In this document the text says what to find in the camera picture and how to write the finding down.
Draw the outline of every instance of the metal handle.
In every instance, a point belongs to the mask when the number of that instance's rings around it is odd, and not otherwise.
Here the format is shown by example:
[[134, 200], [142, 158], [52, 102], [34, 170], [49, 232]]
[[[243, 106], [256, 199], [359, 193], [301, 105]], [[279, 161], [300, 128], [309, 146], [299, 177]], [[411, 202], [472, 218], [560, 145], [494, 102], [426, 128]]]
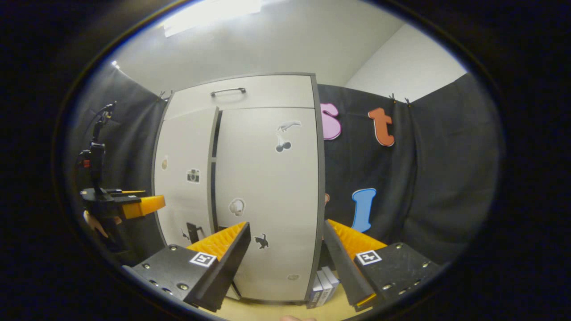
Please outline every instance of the metal handle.
[[216, 95], [216, 93], [221, 93], [222, 91], [231, 91], [231, 90], [239, 90], [242, 94], [246, 92], [246, 88], [237, 87], [237, 88], [215, 90], [215, 91], [210, 93], [210, 96], [214, 97]]

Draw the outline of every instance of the ceiling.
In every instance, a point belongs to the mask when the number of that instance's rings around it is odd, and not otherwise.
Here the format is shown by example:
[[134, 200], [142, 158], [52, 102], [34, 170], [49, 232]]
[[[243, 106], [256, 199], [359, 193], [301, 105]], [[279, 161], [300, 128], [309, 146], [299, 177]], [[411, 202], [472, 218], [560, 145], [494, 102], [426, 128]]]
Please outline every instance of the ceiling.
[[260, 13], [164, 36], [142, 31], [112, 56], [120, 69], [154, 93], [253, 73], [315, 73], [345, 86], [402, 25], [361, 1], [262, 0]]

